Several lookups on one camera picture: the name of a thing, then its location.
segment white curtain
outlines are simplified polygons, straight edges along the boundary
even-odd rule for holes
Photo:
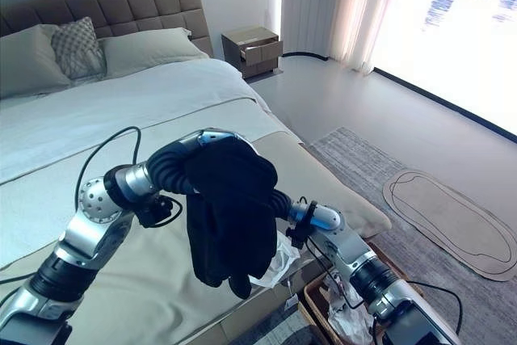
[[[336,0],[282,0],[285,53],[328,57]]]
[[[330,56],[347,68],[372,72],[372,51],[388,2],[336,0]]]

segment beige blanket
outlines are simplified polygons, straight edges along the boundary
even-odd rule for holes
[[[293,139],[273,133],[254,142],[275,164],[280,190],[293,199],[303,195],[340,209],[364,237],[390,227],[384,214],[344,187]],[[182,196],[176,198],[183,202]],[[2,271],[2,278],[34,271],[51,250],[48,246],[18,260]],[[0,297],[19,284],[0,286]],[[240,302],[226,282],[210,288],[194,276],[184,214],[160,229],[142,229],[134,222],[70,319],[74,331],[68,344],[177,343]]]

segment black cable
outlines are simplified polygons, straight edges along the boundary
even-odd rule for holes
[[[374,345],[379,345],[377,342],[377,320],[373,318],[373,326],[372,326],[372,337],[373,337],[373,343]]]
[[[318,252],[320,254],[322,254],[325,259],[327,259],[329,262],[332,263],[332,261],[329,259],[329,257],[327,255],[325,255],[322,250],[320,250],[317,245],[314,243],[313,239],[312,238],[309,238],[310,242],[313,243],[314,245],[314,248],[316,248],[318,250]],[[317,260],[317,262],[319,263],[319,265],[325,270],[326,274],[332,279],[332,281],[334,282],[334,284],[336,285],[336,287],[338,288],[338,291],[341,295],[343,295],[343,298],[345,298],[345,302],[347,303],[348,307],[352,310],[355,310],[357,308],[359,308],[363,303],[364,301],[361,301],[359,302],[357,305],[355,306],[352,306],[350,304],[350,302],[348,301],[348,298],[347,296],[345,295],[345,293],[343,292],[343,290],[341,289],[341,287],[339,287],[339,284],[338,282],[336,282],[336,279],[334,279],[334,277],[330,274],[329,270],[326,268],[325,264],[323,264],[323,262],[316,256],[316,254],[314,254],[314,252],[312,252],[309,248],[309,245],[307,244],[307,242],[305,242],[305,246],[307,247],[307,250],[310,252],[310,254]]]
[[[446,288],[441,288],[438,286],[433,286],[432,284],[417,282],[414,280],[408,280],[407,283],[418,284],[419,286],[434,288],[436,290],[443,291],[443,292],[453,295],[456,298],[456,300],[458,301],[458,306],[460,307],[460,312],[458,314],[458,323],[456,324],[456,334],[460,333],[461,323],[463,322],[463,304],[461,303],[460,297],[458,297],[458,295],[455,292],[453,292],[451,290],[447,290]]]
[[[118,137],[121,133],[125,133],[126,131],[129,131],[130,129],[134,129],[136,132],[137,132],[137,143],[135,144],[135,149],[133,150],[132,152],[132,164],[135,165],[137,164],[137,157],[138,157],[138,149],[140,148],[140,140],[141,140],[141,137],[142,137],[142,132],[141,130],[138,128],[138,127],[135,127],[134,125],[132,126],[129,126],[129,127],[126,127],[124,129],[121,129],[119,132],[117,133],[114,133],[113,135],[111,135],[108,139],[106,139],[105,141],[103,141],[100,145],[97,146],[97,148],[90,154],[90,156],[88,157],[88,159],[84,162],[84,164],[82,165],[82,169],[81,169],[81,172],[79,173],[79,176],[78,176],[78,181],[75,185],[75,197],[74,197],[74,203],[75,203],[75,211],[77,212],[78,210],[78,207],[79,207],[79,189],[81,187],[81,181],[82,181],[82,176],[84,175],[84,172],[86,171],[86,168],[88,167],[88,164],[90,163],[91,159],[93,159],[93,157],[106,145],[108,144],[110,141],[112,141],[113,139],[115,139],[116,137]]]
[[[10,282],[15,282],[16,280],[24,280],[26,278],[30,278],[31,276],[33,276],[35,274],[36,274],[35,272],[31,272],[30,274],[16,276],[15,278],[9,278],[9,279],[0,280],[0,284],[6,284],[6,283],[10,283]]]
[[[161,226],[164,226],[164,225],[167,225],[167,224],[170,224],[172,221],[174,221],[175,219],[177,219],[179,217],[179,215],[181,214],[181,212],[183,211],[183,205],[181,205],[181,203],[177,200],[175,200],[174,198],[170,198],[170,200],[172,202],[174,202],[175,204],[178,205],[179,207],[179,210],[176,212],[175,215],[173,215],[169,220],[167,221],[163,221],[161,224],[155,224],[155,225],[151,225],[150,228],[160,228]]]
[[[18,288],[15,288],[15,289],[14,289],[14,290],[12,290],[11,292],[9,292],[7,295],[5,295],[5,296],[3,297],[3,299],[0,301],[0,307],[2,307],[2,306],[3,306],[3,304],[4,304],[4,303],[6,303],[6,302],[7,302],[7,300],[8,300],[9,298],[11,298],[13,295],[15,295],[15,294],[16,294],[16,292],[18,292],[18,290],[19,290],[19,287],[18,287]]]

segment black garment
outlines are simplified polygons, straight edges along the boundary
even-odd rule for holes
[[[187,231],[194,272],[219,287],[229,278],[240,298],[248,275],[260,278],[276,253],[276,223],[269,205],[278,177],[273,165],[244,141],[227,138],[185,162],[197,195],[187,196]]]

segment nightstand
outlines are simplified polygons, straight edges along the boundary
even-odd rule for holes
[[[242,73],[243,78],[278,68],[282,41],[265,27],[247,27],[222,34],[225,61]]]

